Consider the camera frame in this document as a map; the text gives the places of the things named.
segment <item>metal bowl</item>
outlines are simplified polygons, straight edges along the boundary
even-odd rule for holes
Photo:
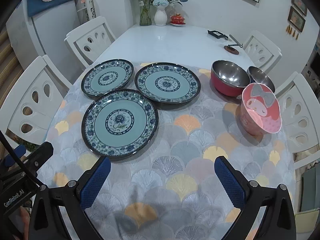
[[[251,79],[251,83],[261,83],[266,85],[274,93],[276,91],[275,85],[261,69],[251,66],[248,68],[247,73]]]
[[[241,95],[244,88],[250,84],[246,71],[226,60],[218,60],[212,64],[211,78],[219,92],[233,97]]]

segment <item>blue gripper pad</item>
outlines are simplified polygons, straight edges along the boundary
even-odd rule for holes
[[[110,173],[111,162],[107,157],[105,157],[98,167],[95,167],[94,165],[92,169],[95,169],[95,171],[88,179],[80,193],[80,206],[82,210],[92,206],[103,183],[106,181]]]
[[[21,144],[14,149],[14,153],[18,158],[21,158],[23,155],[26,154],[26,147]],[[11,157],[10,154],[8,154],[4,159],[4,166],[7,168],[10,168],[15,163],[15,160]]]
[[[246,203],[245,191],[220,157],[216,158],[214,162],[214,171],[227,192],[233,206],[242,210]]]

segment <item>tablecloth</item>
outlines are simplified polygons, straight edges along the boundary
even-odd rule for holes
[[[133,64],[137,73],[140,63]],[[261,186],[284,183],[293,201],[294,165],[284,130],[249,135],[239,121],[240,101],[218,93],[210,85],[209,70],[188,68],[199,77],[200,94],[183,105],[156,104],[159,126],[153,139],[132,157],[112,163],[95,202],[85,210],[104,239],[220,240],[239,213],[214,172],[220,155]],[[92,103],[80,88],[87,71],[62,101],[48,130],[46,140],[54,154],[38,178],[49,187],[79,179],[98,159],[81,136],[81,121]],[[126,87],[135,89],[133,79]],[[77,239],[65,209],[61,212]],[[253,239],[263,212],[261,208],[248,239]]]

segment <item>white vase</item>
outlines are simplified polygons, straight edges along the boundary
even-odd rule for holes
[[[157,6],[157,12],[155,15],[155,24],[157,26],[165,26],[167,24],[168,17],[164,10],[165,8],[166,6],[163,5]]]

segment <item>gray bow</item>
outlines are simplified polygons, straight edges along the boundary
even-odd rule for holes
[[[263,98],[267,108],[271,107],[276,100],[272,92],[265,92],[259,84],[254,84],[251,90],[251,97],[254,98],[259,96]]]

